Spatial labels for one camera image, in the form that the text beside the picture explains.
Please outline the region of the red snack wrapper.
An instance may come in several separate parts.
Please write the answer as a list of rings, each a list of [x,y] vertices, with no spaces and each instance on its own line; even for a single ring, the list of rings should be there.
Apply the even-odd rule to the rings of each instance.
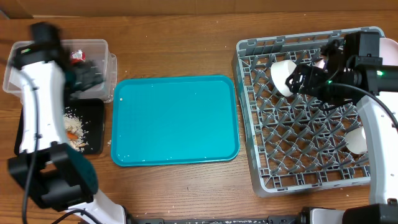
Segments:
[[[76,50],[70,54],[70,60],[72,64],[78,63],[78,62],[84,62],[86,60],[86,56],[84,51],[81,49]]]

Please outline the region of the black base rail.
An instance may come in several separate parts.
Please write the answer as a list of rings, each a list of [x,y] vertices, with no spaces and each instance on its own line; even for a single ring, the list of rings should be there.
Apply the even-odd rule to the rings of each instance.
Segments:
[[[308,224],[309,218],[305,215],[271,215],[265,218],[235,218],[235,219],[188,219],[165,220],[163,218],[136,219],[138,224]]]

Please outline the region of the clear plastic bin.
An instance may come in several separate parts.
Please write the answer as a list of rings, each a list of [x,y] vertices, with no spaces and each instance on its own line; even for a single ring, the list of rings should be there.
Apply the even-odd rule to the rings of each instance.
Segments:
[[[99,98],[105,103],[112,102],[118,78],[118,62],[115,54],[109,51],[107,41],[104,39],[70,39],[61,40],[61,43],[73,53],[81,50],[85,54],[85,59],[93,61],[104,77],[104,83],[80,93],[79,97],[81,99]],[[13,58],[17,48],[30,44],[33,44],[32,40],[15,42],[8,59]],[[18,98],[21,97],[19,76],[14,68],[6,67],[2,89],[6,93],[13,94]]]

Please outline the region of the white bowl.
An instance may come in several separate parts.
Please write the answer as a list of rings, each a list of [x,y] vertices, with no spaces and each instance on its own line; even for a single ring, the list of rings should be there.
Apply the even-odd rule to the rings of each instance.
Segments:
[[[285,83],[296,67],[297,65],[291,60],[283,60],[271,65],[272,82],[277,91],[283,96],[291,96],[293,94]]]

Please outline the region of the pile of rice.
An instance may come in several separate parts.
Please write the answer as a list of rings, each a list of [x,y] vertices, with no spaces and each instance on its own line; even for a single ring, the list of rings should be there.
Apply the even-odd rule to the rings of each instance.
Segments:
[[[87,131],[83,129],[82,120],[75,114],[66,113],[63,115],[63,122],[66,132],[69,131],[79,137],[77,140],[69,140],[71,147],[78,152],[84,152],[88,142],[85,140]]]

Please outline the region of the pink bowl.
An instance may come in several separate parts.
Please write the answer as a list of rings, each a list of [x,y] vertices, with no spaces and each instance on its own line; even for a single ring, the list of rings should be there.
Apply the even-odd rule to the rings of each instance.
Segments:
[[[316,62],[314,64],[314,66],[324,70],[324,69],[326,69],[326,60],[325,59],[321,59],[318,62]]]

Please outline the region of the grey dishwasher rack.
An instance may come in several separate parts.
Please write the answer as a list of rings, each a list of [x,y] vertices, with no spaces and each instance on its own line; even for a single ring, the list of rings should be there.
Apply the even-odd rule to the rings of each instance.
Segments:
[[[283,60],[314,66],[321,48],[345,35],[378,27],[241,40],[232,65],[246,131],[252,187],[261,197],[370,184],[368,152],[346,147],[348,132],[363,127],[353,103],[334,107],[315,97],[283,96],[271,65]]]

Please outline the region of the white cup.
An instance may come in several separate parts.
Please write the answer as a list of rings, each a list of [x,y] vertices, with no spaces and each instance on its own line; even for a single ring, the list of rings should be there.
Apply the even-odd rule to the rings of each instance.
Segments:
[[[368,151],[363,127],[348,132],[345,136],[345,141],[348,150],[354,154],[364,154]]]

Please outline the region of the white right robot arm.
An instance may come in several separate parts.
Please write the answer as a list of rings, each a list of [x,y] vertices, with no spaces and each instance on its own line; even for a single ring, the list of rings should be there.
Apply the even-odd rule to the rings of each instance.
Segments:
[[[291,60],[271,66],[284,96],[314,96],[334,107],[353,103],[363,124],[371,171],[370,204],[345,211],[313,208],[312,223],[397,223],[397,42],[358,31],[321,48],[326,67]]]

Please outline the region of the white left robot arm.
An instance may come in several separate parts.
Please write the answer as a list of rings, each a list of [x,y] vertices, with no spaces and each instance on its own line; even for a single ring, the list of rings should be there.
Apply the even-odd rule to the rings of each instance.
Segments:
[[[63,121],[70,95],[102,83],[102,75],[90,61],[72,61],[56,26],[39,22],[30,31],[33,42],[19,47],[9,63],[19,74],[24,127],[19,153],[7,167],[24,190],[23,202],[87,223],[132,223],[129,212],[100,190],[95,168],[71,147]]]

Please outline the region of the teal plastic tray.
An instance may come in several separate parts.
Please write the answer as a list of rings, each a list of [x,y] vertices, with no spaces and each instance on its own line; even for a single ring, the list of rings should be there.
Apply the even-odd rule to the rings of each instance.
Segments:
[[[239,154],[233,81],[224,75],[123,80],[111,158],[121,167],[231,161]]]

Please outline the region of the orange carrot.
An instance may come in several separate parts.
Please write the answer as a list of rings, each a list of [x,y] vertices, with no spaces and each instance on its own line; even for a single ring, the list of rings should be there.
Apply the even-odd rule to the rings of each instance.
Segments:
[[[67,137],[68,137],[69,140],[77,140],[77,139],[79,139],[79,137],[76,134],[73,134],[73,133],[71,133],[69,131],[67,131]]]

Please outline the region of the black plastic tray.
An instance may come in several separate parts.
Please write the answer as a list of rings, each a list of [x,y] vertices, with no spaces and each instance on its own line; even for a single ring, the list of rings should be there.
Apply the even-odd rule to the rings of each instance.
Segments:
[[[84,152],[74,150],[67,137],[67,132],[63,122],[63,115],[72,113],[77,115],[83,122],[83,129],[87,131],[85,140],[88,145],[85,146]],[[35,149],[44,152],[50,149],[53,143],[67,144],[69,148],[80,154],[99,154],[103,150],[104,126],[105,126],[105,108],[101,99],[79,99],[71,100],[64,109],[57,109],[54,115],[45,118],[40,115],[40,139],[30,138],[29,134],[35,134],[35,124],[28,120],[28,124],[24,124],[25,112],[21,111],[21,118],[14,146],[14,154],[26,152],[32,153]]]

